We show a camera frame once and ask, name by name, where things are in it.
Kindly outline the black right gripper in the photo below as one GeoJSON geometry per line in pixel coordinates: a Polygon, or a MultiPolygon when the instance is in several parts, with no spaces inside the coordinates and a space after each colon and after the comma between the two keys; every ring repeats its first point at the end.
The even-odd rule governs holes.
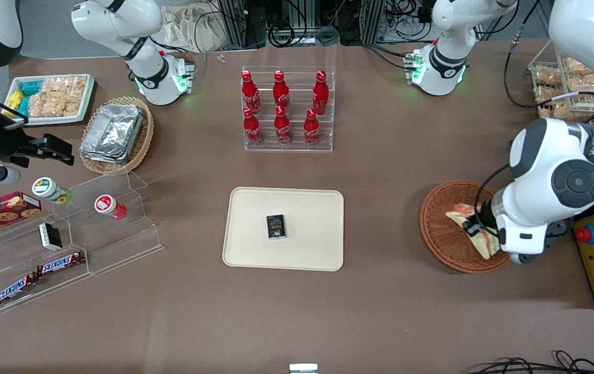
{"type": "Polygon", "coordinates": [[[23,168],[29,166],[29,158],[54,159],[68,166],[74,165],[71,143],[44,134],[42,149],[34,144],[36,138],[29,137],[22,128],[7,130],[6,125],[13,123],[7,116],[0,115],[0,163],[11,163],[23,168]]]}

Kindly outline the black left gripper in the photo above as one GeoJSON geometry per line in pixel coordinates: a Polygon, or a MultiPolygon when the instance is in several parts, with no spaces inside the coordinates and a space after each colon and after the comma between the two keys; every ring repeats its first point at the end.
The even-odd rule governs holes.
{"type": "Polygon", "coordinates": [[[480,210],[473,210],[470,222],[463,222],[462,227],[469,237],[477,236],[484,231],[495,237],[507,237],[509,215],[504,206],[504,193],[500,189],[492,198],[487,199],[480,210]]]}

